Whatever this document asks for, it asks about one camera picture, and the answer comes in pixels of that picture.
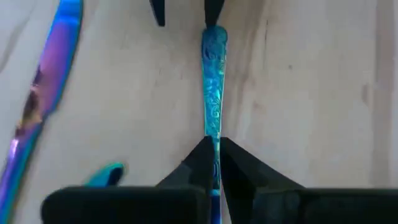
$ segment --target rainbow knife blade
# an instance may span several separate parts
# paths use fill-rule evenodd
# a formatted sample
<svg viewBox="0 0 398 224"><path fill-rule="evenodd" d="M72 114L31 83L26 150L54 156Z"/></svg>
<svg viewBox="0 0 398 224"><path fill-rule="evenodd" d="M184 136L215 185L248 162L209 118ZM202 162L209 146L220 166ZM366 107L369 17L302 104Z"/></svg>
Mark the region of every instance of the rainbow knife blade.
<svg viewBox="0 0 398 224"><path fill-rule="evenodd" d="M21 177L47 117L55 110L75 53L83 0L61 0L0 181L0 223L7 223Z"/></svg>
<svg viewBox="0 0 398 224"><path fill-rule="evenodd" d="M221 223L220 137L227 40L224 28L211 26L203 31L201 44L205 135L211 136L215 149L211 223L217 224Z"/></svg>

